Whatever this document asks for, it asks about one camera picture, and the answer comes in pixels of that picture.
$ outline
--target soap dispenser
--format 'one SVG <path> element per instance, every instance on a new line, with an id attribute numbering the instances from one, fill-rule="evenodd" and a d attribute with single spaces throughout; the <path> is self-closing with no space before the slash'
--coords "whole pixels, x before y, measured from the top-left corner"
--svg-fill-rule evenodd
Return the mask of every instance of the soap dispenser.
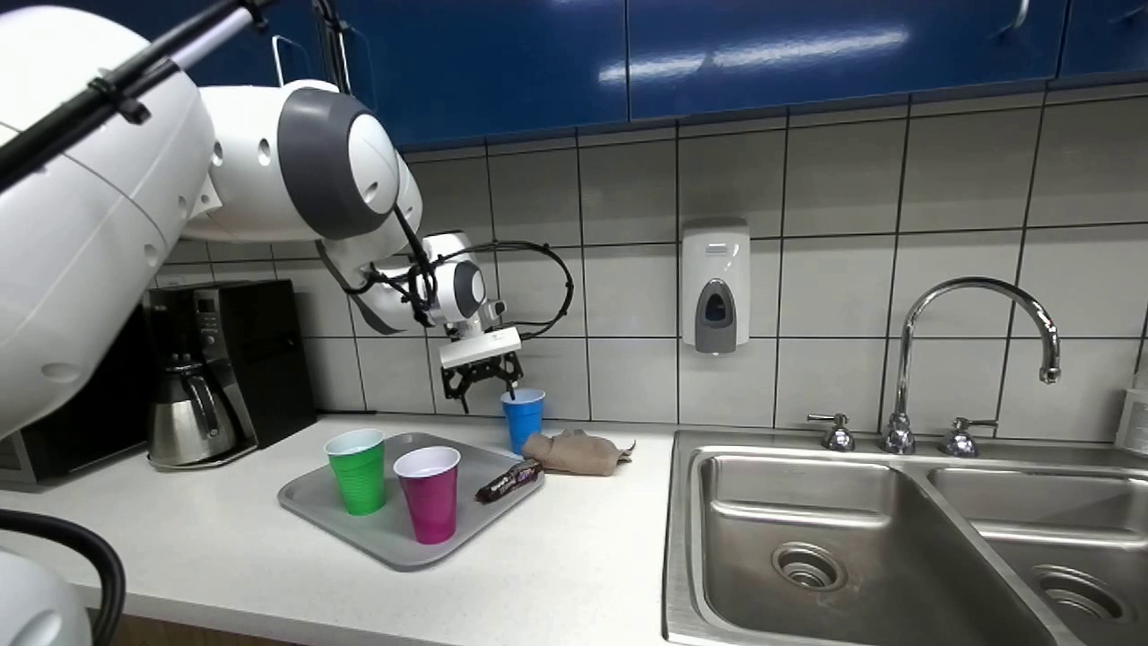
<path id="1" fill-rule="evenodd" d="M 751 340 L 751 230 L 742 224 L 683 233 L 683 336 L 710 354 Z"/>

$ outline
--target plastic cup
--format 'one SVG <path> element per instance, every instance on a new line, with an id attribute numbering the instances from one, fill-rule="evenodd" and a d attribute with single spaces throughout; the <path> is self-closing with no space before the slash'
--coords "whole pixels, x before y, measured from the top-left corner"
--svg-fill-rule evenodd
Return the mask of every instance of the plastic cup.
<path id="1" fill-rule="evenodd" d="M 456 534 L 459 448 L 422 444 L 394 459 L 416 543 L 433 546 Z"/>
<path id="2" fill-rule="evenodd" d="M 513 396 L 502 396 L 502 418 L 508 432 L 508 448 L 516 457 L 529 453 L 529 443 L 543 432 L 547 420 L 547 390 L 539 388 L 516 388 Z"/>
<path id="3" fill-rule="evenodd" d="M 386 504 L 384 436 L 345 432 L 325 443 L 337 498 L 353 518 L 367 518 Z"/>

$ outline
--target sink basin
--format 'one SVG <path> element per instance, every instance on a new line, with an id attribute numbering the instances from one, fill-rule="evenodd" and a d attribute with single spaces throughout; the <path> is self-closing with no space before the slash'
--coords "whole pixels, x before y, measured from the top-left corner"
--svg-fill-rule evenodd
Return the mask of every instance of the sink basin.
<path id="1" fill-rule="evenodd" d="M 928 481 L 1084 644 L 1148 644 L 1146 479 L 944 467 Z"/>
<path id="2" fill-rule="evenodd" d="M 893 459 L 673 443 L 670 644 L 1073 644 Z"/>

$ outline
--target gray tray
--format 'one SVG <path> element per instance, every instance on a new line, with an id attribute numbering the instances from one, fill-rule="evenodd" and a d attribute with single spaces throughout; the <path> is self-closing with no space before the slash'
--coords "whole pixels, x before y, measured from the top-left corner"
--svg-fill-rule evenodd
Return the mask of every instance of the gray tray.
<path id="1" fill-rule="evenodd" d="M 401 487 L 392 479 L 394 459 L 421 448 L 421 444 L 451 444 L 464 453 L 459 523 L 456 523 L 456 534 L 440 546 L 421 546 L 414 537 Z M 496 481 L 500 475 L 505 475 L 513 462 L 521 462 L 521 457 L 500 453 L 500 448 L 464 444 L 464 443 L 433 439 L 433 436 L 394 436 L 384 443 L 384 467 L 386 467 L 384 479 L 392 486 L 392 504 L 384 509 L 376 509 L 368 518 L 345 514 L 337 504 L 337 491 L 334 491 L 330 467 L 321 467 L 312 475 L 287 481 L 280 487 L 280 507 L 321 523 L 322 531 L 353 543 L 356 548 L 384 560 L 394 570 L 421 570 L 421 568 L 431 568 L 431 562 L 451 558 L 456 548 L 464 548 L 474 534 L 490 528 L 500 518 L 505 518 L 513 507 L 521 507 L 524 498 L 532 498 L 543 487 L 543 475 L 539 475 L 539 481 L 513 487 L 500 504 L 489 504 L 489 507 L 476 504 L 474 491 L 482 486 Z"/>

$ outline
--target countertop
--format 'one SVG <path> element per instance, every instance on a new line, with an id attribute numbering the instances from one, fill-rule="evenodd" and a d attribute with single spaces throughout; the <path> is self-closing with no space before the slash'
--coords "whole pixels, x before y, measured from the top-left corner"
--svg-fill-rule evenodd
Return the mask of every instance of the countertop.
<path id="1" fill-rule="evenodd" d="M 69 518 L 105 534 L 129 574 L 124 615 L 285 644 L 500 644 L 654 646 L 670 436 L 593 426 L 635 462 L 612 479 L 547 479 L 547 487 L 431 570 L 380 560 L 280 509 L 275 491 L 325 462 L 337 432 L 446 436 L 505 448 L 496 420 L 325 418 L 221 471 L 158 475 L 120 459 L 48 491 L 0 491 L 5 509 Z M 86 560 L 0 531 L 90 601 Z"/>

